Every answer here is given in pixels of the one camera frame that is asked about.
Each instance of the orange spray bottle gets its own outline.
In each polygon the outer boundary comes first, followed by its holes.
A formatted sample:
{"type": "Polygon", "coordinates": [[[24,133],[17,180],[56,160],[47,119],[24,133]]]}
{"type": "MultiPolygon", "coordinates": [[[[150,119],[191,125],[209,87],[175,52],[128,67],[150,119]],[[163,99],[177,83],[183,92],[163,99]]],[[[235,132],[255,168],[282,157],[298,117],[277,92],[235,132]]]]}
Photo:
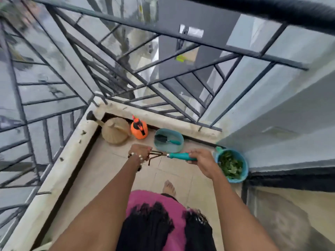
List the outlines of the orange spray bottle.
{"type": "Polygon", "coordinates": [[[143,139],[148,136],[148,126],[145,121],[141,121],[139,118],[133,116],[133,123],[130,126],[132,134],[137,139],[143,139]]]}

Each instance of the person's left hand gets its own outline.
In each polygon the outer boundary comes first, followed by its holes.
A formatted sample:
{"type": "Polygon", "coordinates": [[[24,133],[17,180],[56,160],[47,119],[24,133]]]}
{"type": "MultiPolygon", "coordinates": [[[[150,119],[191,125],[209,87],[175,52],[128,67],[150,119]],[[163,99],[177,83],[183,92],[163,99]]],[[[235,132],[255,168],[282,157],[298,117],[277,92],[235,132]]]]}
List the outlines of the person's left hand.
{"type": "Polygon", "coordinates": [[[149,160],[149,153],[151,150],[152,150],[151,146],[134,143],[131,146],[128,154],[131,155],[131,153],[133,152],[133,153],[136,153],[138,156],[141,155],[143,160],[149,160]]]}

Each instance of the foot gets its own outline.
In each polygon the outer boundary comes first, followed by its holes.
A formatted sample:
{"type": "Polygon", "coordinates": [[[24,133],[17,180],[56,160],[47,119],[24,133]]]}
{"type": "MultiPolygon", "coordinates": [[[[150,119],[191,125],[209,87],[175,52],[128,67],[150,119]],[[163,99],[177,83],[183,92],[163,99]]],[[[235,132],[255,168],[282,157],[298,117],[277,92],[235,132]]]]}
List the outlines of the foot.
{"type": "Polygon", "coordinates": [[[165,193],[165,194],[171,195],[173,197],[176,197],[176,190],[174,189],[174,186],[172,185],[172,183],[169,180],[167,180],[164,183],[162,193],[165,193]]]}

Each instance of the plastic basin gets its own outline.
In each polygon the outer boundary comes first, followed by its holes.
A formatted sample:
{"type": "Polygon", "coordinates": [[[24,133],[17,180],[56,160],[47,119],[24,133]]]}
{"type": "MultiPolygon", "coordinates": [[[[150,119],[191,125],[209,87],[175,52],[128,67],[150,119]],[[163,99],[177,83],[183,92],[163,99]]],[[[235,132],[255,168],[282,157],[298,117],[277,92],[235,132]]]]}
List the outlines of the plastic basin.
{"type": "Polygon", "coordinates": [[[219,156],[226,151],[231,151],[232,155],[234,156],[235,159],[241,160],[243,162],[241,177],[239,179],[231,179],[231,178],[227,177],[229,183],[240,183],[240,182],[244,181],[248,176],[249,166],[248,166],[248,163],[245,160],[245,158],[238,151],[235,151],[235,150],[229,149],[229,148],[222,149],[221,147],[216,147],[216,155],[214,157],[215,162],[217,163],[218,160],[219,160],[219,156]]]}
{"type": "Polygon", "coordinates": [[[177,131],[169,130],[167,128],[160,128],[155,132],[155,135],[165,135],[169,140],[177,140],[181,143],[181,145],[176,145],[169,142],[162,143],[154,139],[153,143],[159,151],[177,153],[180,152],[184,146],[184,137],[177,131]]]}

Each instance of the hand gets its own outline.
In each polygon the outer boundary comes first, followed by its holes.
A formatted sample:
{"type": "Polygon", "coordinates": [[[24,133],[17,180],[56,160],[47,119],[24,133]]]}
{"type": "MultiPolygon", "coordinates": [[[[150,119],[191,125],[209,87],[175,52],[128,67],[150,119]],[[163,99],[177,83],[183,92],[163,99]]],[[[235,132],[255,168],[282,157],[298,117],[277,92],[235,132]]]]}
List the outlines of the hand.
{"type": "Polygon", "coordinates": [[[143,144],[138,144],[138,143],[134,143],[128,154],[131,155],[132,152],[137,154],[138,156],[141,156],[143,158],[143,160],[149,160],[149,153],[152,150],[151,146],[147,146],[147,145],[143,145],[143,144]]]}
{"type": "Polygon", "coordinates": [[[192,149],[187,151],[191,158],[196,158],[197,161],[187,161],[189,164],[198,165],[200,171],[207,177],[213,180],[215,176],[222,174],[219,165],[215,162],[211,152],[206,149],[192,149]]]}

